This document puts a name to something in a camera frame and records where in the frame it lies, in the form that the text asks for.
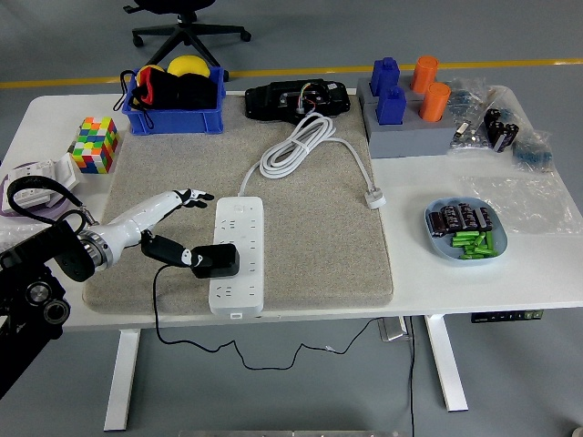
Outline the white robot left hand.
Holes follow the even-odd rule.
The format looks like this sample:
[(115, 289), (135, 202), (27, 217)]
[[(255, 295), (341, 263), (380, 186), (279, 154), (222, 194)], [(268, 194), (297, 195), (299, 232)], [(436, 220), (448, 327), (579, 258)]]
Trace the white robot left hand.
[[(107, 225), (96, 225), (92, 232), (99, 236), (99, 245), (104, 253), (104, 269), (115, 265), (126, 248), (137, 246), (143, 237), (173, 211), (185, 208), (206, 208), (213, 200), (210, 193), (196, 189), (172, 190), (142, 201), (135, 207), (114, 218)], [(149, 236), (151, 249), (147, 256), (177, 267), (192, 267), (202, 261), (175, 241)]]

